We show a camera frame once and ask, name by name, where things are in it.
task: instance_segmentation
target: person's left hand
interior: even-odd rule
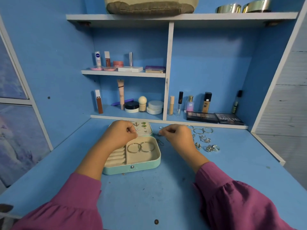
[[[124,147],[130,140],[137,138],[138,134],[133,123],[125,120],[114,121],[99,139],[98,144],[107,147],[113,152]]]

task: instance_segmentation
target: white box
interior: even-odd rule
[[[119,72],[135,72],[135,73],[139,73],[142,70],[143,70],[143,67],[124,66],[124,67],[118,68]]]

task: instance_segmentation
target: beige bag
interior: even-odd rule
[[[104,0],[110,14],[174,16],[193,13],[199,0]]]

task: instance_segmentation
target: gold container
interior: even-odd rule
[[[257,0],[243,6],[242,13],[271,12],[269,10],[271,0]]]
[[[222,5],[216,8],[215,10],[218,14],[225,14],[225,13],[240,13],[241,6],[239,4],[229,4],[229,5]]]

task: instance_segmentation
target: black eyeshadow palette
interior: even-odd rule
[[[187,111],[187,120],[206,123],[219,123],[217,117],[213,113],[195,111]]]
[[[224,113],[214,113],[219,122],[223,124],[235,124],[244,125],[242,120],[240,120],[235,114],[224,114]]]

